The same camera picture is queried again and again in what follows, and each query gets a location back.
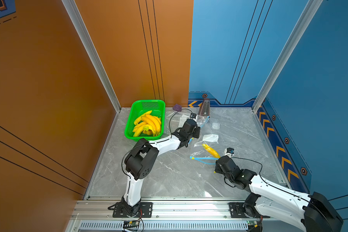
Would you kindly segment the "single yellow banana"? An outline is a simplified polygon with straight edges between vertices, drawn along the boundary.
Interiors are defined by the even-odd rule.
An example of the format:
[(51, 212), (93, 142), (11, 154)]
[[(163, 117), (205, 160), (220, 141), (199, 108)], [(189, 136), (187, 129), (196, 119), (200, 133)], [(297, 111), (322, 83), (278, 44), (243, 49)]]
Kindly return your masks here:
[(138, 125), (142, 121), (142, 117), (144, 117), (145, 115), (150, 115), (151, 113), (152, 113), (152, 110), (147, 111), (143, 113), (142, 115), (140, 115), (138, 118), (135, 119), (134, 125)]
[(146, 114), (145, 116), (154, 123), (157, 133), (160, 133), (161, 132), (161, 124), (160, 124), (159, 120), (157, 118), (155, 118), (154, 116), (152, 116), (151, 114)]

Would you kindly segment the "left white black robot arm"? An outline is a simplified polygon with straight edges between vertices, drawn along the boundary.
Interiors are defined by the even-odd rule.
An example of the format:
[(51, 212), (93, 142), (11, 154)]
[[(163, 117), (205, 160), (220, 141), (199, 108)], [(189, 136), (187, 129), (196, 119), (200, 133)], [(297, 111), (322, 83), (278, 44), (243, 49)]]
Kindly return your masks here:
[(187, 147), (190, 140), (200, 137), (201, 127), (193, 119), (187, 119), (181, 128), (165, 138), (148, 141), (140, 139), (124, 159), (127, 186), (121, 204), (127, 215), (133, 217), (140, 211), (141, 190), (144, 178), (152, 171), (158, 156)]

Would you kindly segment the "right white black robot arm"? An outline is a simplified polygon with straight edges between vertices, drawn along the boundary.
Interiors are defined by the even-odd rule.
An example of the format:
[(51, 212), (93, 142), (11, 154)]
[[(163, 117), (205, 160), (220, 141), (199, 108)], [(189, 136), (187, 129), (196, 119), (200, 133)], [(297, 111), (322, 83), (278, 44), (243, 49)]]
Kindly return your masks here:
[(225, 155), (215, 163), (231, 187), (249, 192), (243, 209), (249, 217), (268, 216), (290, 224), (303, 232), (340, 232), (344, 223), (327, 198), (294, 191), (271, 182), (248, 169), (240, 169)]

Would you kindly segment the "clear zip-top bag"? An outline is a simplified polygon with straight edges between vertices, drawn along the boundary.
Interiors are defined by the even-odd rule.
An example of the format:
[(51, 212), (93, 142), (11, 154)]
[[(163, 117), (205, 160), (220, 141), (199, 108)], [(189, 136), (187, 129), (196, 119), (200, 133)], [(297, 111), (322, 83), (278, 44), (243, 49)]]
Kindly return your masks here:
[(198, 161), (203, 164), (213, 165), (216, 160), (226, 155), (227, 146), (221, 143), (219, 130), (203, 126), (200, 137), (192, 138), (189, 143), (191, 161)]
[[(189, 111), (183, 111), (183, 112), (176, 112), (176, 111), (169, 111), (166, 112), (164, 117), (164, 135), (170, 135), (172, 132), (174, 132), (177, 128), (181, 128), (185, 121), (187, 119), (190, 119), (190, 112)], [(197, 123), (197, 125), (202, 128), (205, 124), (208, 123), (210, 120), (209, 116), (196, 116), (194, 121)]]

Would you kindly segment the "yellow banana bunch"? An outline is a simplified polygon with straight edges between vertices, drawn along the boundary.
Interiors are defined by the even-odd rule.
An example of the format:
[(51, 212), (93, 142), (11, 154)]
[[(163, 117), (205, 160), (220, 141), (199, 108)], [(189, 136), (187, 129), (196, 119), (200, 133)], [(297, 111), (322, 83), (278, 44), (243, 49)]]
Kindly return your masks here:
[(202, 144), (202, 147), (209, 153), (211, 154), (214, 158), (220, 158), (219, 153), (217, 153), (212, 147), (210, 147), (207, 144)]
[[(154, 116), (157, 118), (162, 126), (162, 120), (161, 118)], [(142, 117), (142, 121), (138, 125), (134, 125), (134, 128), (132, 130), (133, 137), (139, 137), (141, 134), (148, 135), (148, 136), (158, 136), (159, 133), (156, 131), (156, 127), (154, 123), (148, 119), (146, 116)]]

